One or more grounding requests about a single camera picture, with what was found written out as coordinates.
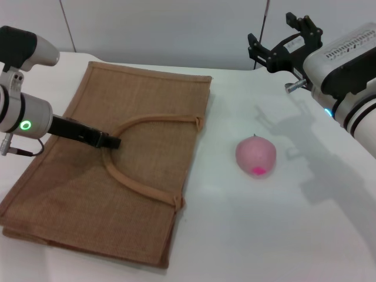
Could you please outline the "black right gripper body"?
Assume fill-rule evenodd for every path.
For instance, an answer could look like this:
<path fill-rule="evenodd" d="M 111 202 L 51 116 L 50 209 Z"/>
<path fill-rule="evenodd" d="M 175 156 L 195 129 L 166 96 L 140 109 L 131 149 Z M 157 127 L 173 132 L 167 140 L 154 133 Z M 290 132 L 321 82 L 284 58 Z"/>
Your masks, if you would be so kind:
<path fill-rule="evenodd" d="M 321 33 L 310 33 L 301 36 L 299 33 L 282 40 L 271 50 L 271 61 L 267 69 L 271 73 L 294 70 L 305 73 L 303 63 L 305 59 L 323 45 Z"/>

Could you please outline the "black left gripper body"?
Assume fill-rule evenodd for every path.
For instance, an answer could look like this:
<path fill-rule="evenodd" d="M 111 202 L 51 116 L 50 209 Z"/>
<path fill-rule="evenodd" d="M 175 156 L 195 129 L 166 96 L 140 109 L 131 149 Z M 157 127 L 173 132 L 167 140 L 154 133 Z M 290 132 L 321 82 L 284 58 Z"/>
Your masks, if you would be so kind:
<path fill-rule="evenodd" d="M 49 133 L 97 148 L 102 141 L 102 133 L 99 130 L 60 116 L 53 116 Z"/>

